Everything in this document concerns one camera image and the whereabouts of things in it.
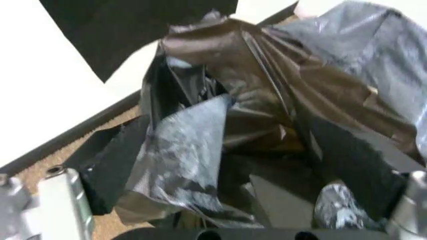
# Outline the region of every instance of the white surface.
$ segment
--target white surface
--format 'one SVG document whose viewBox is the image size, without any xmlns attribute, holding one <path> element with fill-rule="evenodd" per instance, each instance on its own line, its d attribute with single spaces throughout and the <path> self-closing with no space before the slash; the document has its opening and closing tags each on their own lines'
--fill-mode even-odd
<svg viewBox="0 0 427 240">
<path fill-rule="evenodd" d="M 258 23 L 295 0 L 239 0 L 233 17 Z M 103 84 L 38 0 L 0 1 L 0 167 L 137 91 L 157 43 Z"/>
<path fill-rule="evenodd" d="M 295 8 L 295 15 L 300 19 L 318 17 L 331 10 L 346 0 L 299 0 Z M 422 1 L 418 0 L 368 0 L 378 5 L 394 8 L 402 12 L 412 21 L 427 29 L 427 14 L 422 7 Z"/>
</svg>

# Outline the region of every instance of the metal bolt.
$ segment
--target metal bolt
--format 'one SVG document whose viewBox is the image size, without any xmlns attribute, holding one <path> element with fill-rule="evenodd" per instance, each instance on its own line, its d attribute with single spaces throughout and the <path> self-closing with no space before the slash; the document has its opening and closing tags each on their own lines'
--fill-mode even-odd
<svg viewBox="0 0 427 240">
<path fill-rule="evenodd" d="M 9 184 L 9 176 L 6 173 L 0 173 L 0 187 L 6 187 Z"/>
<path fill-rule="evenodd" d="M 55 165 L 55 166 L 49 168 L 46 171 L 46 177 L 45 177 L 45 179 L 56 177 L 58 175 L 61 175 L 61 174 L 65 173 L 65 171 L 66 170 L 65 170 L 65 168 L 62 165 Z"/>
</svg>

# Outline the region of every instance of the silver metal part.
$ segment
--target silver metal part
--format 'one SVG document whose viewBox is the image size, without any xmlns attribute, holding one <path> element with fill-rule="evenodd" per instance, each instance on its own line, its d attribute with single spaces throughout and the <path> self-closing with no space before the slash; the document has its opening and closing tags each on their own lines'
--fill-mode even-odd
<svg viewBox="0 0 427 240">
<path fill-rule="evenodd" d="M 94 219 L 74 169 L 50 168 L 34 196 L 16 177 L 1 183 L 0 240 L 92 239 Z"/>
<path fill-rule="evenodd" d="M 410 174 L 404 195 L 386 227 L 397 240 L 427 240 L 427 174 Z"/>
<path fill-rule="evenodd" d="M 51 168 L 49 168 L 46 171 L 46 177 L 44 177 L 45 179 L 49 179 L 49 178 L 53 178 L 55 176 L 61 175 L 63 173 L 65 173 L 65 169 L 62 165 L 55 165 Z"/>
</svg>

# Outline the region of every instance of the crumpled plastic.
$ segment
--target crumpled plastic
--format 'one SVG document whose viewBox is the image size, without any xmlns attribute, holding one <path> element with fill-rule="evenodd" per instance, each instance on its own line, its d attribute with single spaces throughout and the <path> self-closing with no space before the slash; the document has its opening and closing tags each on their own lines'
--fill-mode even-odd
<svg viewBox="0 0 427 240">
<path fill-rule="evenodd" d="M 332 183 L 321 190 L 314 207 L 314 219 L 327 229 L 380 230 L 384 227 L 368 216 L 342 183 Z"/>
<path fill-rule="evenodd" d="M 229 18 L 176 29 L 143 80 L 151 121 L 116 207 L 122 222 L 186 209 L 219 227 L 261 227 L 218 187 L 222 161 L 236 155 L 286 161 L 308 150 L 376 218 L 399 196 L 401 174 L 422 169 L 408 157 L 420 155 L 415 126 L 287 32 Z"/>
<path fill-rule="evenodd" d="M 422 27 L 395 9 L 345 1 L 320 17 L 276 29 L 298 40 L 326 65 L 355 76 L 415 126 L 416 144 L 407 142 L 400 149 L 426 164 L 427 32 Z M 397 136 L 389 137 L 399 141 Z"/>
</svg>

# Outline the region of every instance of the screw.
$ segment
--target screw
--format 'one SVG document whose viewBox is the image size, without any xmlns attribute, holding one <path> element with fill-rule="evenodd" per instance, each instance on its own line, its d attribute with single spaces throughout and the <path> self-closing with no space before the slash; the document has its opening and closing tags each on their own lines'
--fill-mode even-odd
<svg viewBox="0 0 427 240">
<path fill-rule="evenodd" d="M 53 178 L 65 173 L 65 168 L 62 165 L 55 165 L 46 171 L 45 179 Z"/>
</svg>

